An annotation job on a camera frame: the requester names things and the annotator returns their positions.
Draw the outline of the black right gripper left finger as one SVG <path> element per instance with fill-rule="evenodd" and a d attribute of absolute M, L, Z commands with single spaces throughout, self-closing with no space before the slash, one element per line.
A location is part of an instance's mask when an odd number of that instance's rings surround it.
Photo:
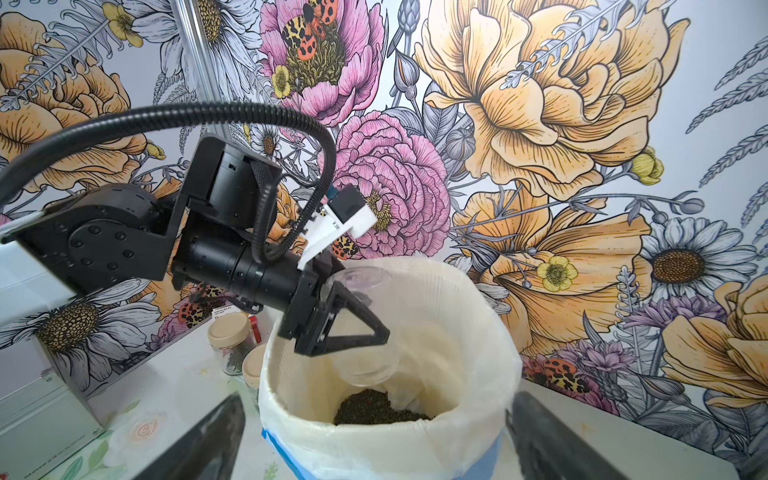
<path fill-rule="evenodd" d="M 241 397 L 231 394 L 135 479 L 230 479 L 245 424 Z"/>

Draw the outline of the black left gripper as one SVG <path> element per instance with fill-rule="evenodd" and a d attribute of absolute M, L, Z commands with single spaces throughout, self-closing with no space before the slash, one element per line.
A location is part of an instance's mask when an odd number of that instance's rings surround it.
<path fill-rule="evenodd" d="M 172 284 L 207 284 L 284 312 L 280 336 L 295 336 L 294 352 L 317 357 L 388 343 L 390 330 L 340 281 L 320 288 L 288 254 L 273 264 L 253 257 L 250 245 L 226 227 L 186 227 L 172 260 Z"/>

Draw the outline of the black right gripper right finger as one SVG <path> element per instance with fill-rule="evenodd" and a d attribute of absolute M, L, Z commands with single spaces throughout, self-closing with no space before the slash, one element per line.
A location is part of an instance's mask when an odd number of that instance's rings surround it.
<path fill-rule="evenodd" d="M 514 396 L 506 427 L 525 479 L 600 480 L 625 475 L 527 392 Z"/>

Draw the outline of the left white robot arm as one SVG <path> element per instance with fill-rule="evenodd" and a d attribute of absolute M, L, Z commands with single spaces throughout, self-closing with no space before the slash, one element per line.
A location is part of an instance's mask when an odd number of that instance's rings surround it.
<path fill-rule="evenodd" d="M 13 321 L 101 293 L 131 279 L 170 276 L 175 288 L 204 283 L 241 309 L 283 312 L 278 334 L 309 357 L 380 346 L 389 329 L 338 279 L 332 244 L 358 238 L 375 215 L 353 186 L 332 180 L 337 150 L 316 119 L 277 105 L 206 102 L 154 105 L 104 115 L 34 144 L 1 172 L 10 201 L 67 156 L 135 134 L 201 124 L 263 124 L 302 132 L 323 151 L 322 171 L 285 238 L 277 218 L 283 173 L 274 162 L 215 135 L 200 140 L 179 192 L 158 199 L 133 184 L 108 184 L 10 222 L 1 230 L 1 314 Z"/>

